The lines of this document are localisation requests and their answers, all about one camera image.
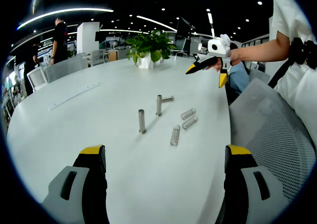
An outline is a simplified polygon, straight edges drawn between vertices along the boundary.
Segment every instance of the ceiling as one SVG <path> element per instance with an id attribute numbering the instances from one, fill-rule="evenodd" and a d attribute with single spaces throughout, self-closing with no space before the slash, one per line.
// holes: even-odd
<path id="1" fill-rule="evenodd" d="M 175 29 L 178 23 L 176 18 L 183 17 L 195 26 L 193 32 L 211 35 L 211 25 L 206 11 L 209 8 L 216 36 L 228 34 L 232 36 L 232 40 L 245 42 L 269 33 L 268 18 L 273 13 L 273 0 L 33 0 L 30 5 L 22 9 L 25 16 L 21 16 L 20 24 L 47 12 L 77 7 L 106 8 L 114 12 L 67 12 L 64 14 L 67 25 L 90 22 L 93 18 L 95 22 L 103 25 L 102 29 L 117 27 L 117 29 L 130 28 L 135 31 L 141 29 L 147 32 L 157 28 L 170 31 L 136 16 L 150 18 Z M 16 31 L 12 49 L 28 37 L 53 29 L 54 19 L 55 15 L 44 17 Z M 76 27 L 68 28 L 68 32 L 76 30 Z M 40 38 L 44 40 L 52 35 L 52 32 L 45 33 Z M 14 50 L 11 55 L 15 55 L 19 50 Z"/>

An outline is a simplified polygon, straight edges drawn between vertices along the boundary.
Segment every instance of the metal pin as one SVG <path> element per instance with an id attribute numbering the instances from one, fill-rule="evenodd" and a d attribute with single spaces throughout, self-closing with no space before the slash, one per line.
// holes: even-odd
<path id="1" fill-rule="evenodd" d="M 170 102 L 170 101 L 174 101 L 174 97 L 173 96 L 170 96 L 170 97 L 162 99 L 162 103 L 166 103 L 166 102 Z"/>
<path id="2" fill-rule="evenodd" d="M 145 122 L 144 122 L 144 110 L 140 109 L 139 110 L 139 124 L 140 124 L 140 130 L 139 132 L 141 134 L 144 134 L 147 132 L 147 130 L 145 129 Z"/>
<path id="3" fill-rule="evenodd" d="M 162 115 L 161 108 L 162 108 L 162 95 L 158 95 L 156 116 Z"/>

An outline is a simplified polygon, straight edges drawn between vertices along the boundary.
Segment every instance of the green leaves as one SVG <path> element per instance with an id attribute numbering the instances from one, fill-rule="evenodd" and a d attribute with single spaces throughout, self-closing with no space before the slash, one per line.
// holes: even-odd
<path id="1" fill-rule="evenodd" d="M 130 50 L 127 53 L 127 58 L 133 58 L 136 64 L 138 58 L 144 58 L 148 53 L 151 54 L 153 62 L 158 61 L 161 57 L 168 59 L 170 50 L 177 49 L 171 40 L 166 37 L 166 33 L 157 34 L 159 30 L 155 30 L 150 34 L 139 34 L 138 36 L 126 40 L 130 44 Z"/>
<path id="2" fill-rule="evenodd" d="M 161 53 L 159 50 L 156 50 L 154 52 L 151 52 L 151 60 L 153 62 L 157 62 L 160 59 Z"/>
<path id="3" fill-rule="evenodd" d="M 134 55 L 132 56 L 132 58 L 133 58 L 133 62 L 134 62 L 135 64 L 137 64 L 137 62 L 138 62 L 138 56 L 137 56 L 136 54 L 134 54 Z"/>

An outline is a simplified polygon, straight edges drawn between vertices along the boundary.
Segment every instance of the compression spring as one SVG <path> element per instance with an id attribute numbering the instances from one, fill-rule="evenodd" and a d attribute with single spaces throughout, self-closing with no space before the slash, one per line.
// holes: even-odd
<path id="1" fill-rule="evenodd" d="M 179 132 L 180 132 L 180 126 L 179 125 L 173 126 L 172 137 L 170 139 L 170 145 L 171 146 L 177 146 L 178 138 L 179 138 Z"/>
<path id="2" fill-rule="evenodd" d="M 193 125 L 196 121 L 198 121 L 198 117 L 192 117 L 191 119 L 189 119 L 188 121 L 184 122 L 182 124 L 182 127 L 186 130 L 188 127 L 190 127 L 191 125 Z"/>
<path id="3" fill-rule="evenodd" d="M 196 113 L 195 109 L 189 109 L 187 112 L 184 112 L 181 114 L 181 118 L 185 120 L 186 118 L 190 117 L 191 115 L 194 115 Z"/>

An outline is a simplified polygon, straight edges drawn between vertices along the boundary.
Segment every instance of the black strap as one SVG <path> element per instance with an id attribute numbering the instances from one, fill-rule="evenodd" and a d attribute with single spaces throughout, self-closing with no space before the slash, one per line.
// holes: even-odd
<path id="1" fill-rule="evenodd" d="M 297 64 L 303 64 L 306 61 L 310 68 L 316 69 L 317 59 L 316 56 L 314 56 L 316 52 L 317 45 L 312 41 L 303 43 L 300 38 L 294 38 L 289 49 L 288 60 L 280 67 L 280 69 L 278 69 L 268 85 L 271 88 L 274 88 L 277 85 L 278 80 L 284 76 L 288 68 L 295 62 Z"/>
<path id="2" fill-rule="evenodd" d="M 282 78 L 284 76 L 284 74 L 286 73 L 286 71 L 288 70 L 288 67 L 290 67 L 291 65 L 293 65 L 294 62 L 287 60 L 279 69 L 278 71 L 275 73 L 275 75 L 273 76 L 273 78 L 271 78 L 270 82 L 268 83 L 268 86 L 271 88 L 274 88 L 277 85 L 277 82 L 280 78 Z"/>

